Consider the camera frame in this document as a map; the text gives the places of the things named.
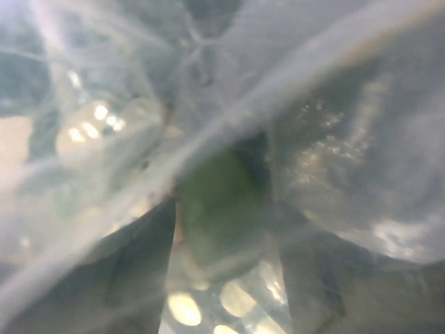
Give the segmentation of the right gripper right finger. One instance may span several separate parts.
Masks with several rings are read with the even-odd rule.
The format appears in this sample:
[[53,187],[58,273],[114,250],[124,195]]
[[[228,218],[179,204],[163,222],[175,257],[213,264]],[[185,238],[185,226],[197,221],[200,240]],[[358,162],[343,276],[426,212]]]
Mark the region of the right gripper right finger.
[[444,263],[372,253],[317,228],[284,201],[275,236],[292,333],[443,333]]

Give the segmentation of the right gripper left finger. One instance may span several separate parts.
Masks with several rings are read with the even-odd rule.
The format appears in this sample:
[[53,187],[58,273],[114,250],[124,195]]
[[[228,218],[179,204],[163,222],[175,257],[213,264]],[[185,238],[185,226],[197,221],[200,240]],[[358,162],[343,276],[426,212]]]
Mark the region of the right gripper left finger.
[[91,259],[1,332],[158,333],[175,220],[175,201],[161,201],[101,240]]

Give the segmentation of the green fake lettuce leaf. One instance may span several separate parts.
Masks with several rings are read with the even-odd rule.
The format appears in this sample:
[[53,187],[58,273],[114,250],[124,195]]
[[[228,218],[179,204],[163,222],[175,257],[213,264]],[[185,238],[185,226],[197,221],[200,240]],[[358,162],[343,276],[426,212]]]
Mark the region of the green fake lettuce leaf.
[[178,199],[193,276],[228,280],[258,264],[267,241],[265,201],[236,150],[219,150],[189,168]]

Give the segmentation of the clear zip top bag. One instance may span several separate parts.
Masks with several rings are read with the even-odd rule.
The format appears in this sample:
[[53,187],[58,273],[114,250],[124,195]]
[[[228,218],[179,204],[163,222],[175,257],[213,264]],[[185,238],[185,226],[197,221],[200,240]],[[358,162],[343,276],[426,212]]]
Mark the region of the clear zip top bag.
[[[225,148],[261,189],[267,241],[210,281],[178,189]],[[277,201],[444,263],[444,2],[2,1],[1,329],[168,198],[158,333],[292,333]]]

